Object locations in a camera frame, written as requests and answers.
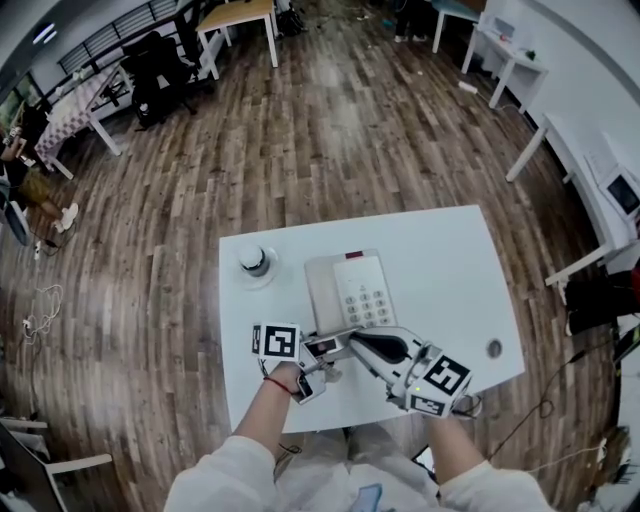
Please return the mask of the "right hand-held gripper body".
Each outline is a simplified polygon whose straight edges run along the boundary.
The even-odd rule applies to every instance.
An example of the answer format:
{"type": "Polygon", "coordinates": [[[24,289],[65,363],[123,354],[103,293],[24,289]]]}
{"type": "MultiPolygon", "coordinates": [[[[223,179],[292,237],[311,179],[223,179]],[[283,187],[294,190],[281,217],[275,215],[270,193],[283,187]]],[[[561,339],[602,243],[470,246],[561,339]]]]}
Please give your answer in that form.
{"type": "Polygon", "coordinates": [[[433,344],[425,344],[387,385],[387,401],[406,412],[445,418],[466,394],[472,373],[433,344]]]}

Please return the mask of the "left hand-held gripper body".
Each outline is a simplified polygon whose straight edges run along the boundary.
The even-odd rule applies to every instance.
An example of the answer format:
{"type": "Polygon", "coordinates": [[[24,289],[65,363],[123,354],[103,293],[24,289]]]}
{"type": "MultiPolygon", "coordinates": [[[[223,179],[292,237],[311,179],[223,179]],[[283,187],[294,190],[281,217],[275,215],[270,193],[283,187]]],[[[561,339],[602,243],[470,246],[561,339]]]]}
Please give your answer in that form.
{"type": "Polygon", "coordinates": [[[264,378],[279,363],[294,363],[300,373],[297,391],[292,394],[298,404],[306,404],[326,391],[326,373],[322,363],[303,342],[296,324],[257,323],[252,326],[251,353],[257,358],[264,378]]]}

